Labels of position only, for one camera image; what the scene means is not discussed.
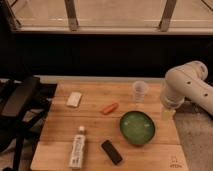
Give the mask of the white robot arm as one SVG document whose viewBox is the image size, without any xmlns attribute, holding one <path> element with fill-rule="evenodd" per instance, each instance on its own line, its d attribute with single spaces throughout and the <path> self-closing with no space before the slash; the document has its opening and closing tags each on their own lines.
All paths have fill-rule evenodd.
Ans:
<svg viewBox="0 0 213 171">
<path fill-rule="evenodd" d="M 178 109 L 186 98 L 203 108 L 213 120 L 213 86 L 207 84 L 207 66 L 201 61 L 191 61 L 169 69 L 160 100 L 165 109 Z"/>
</svg>

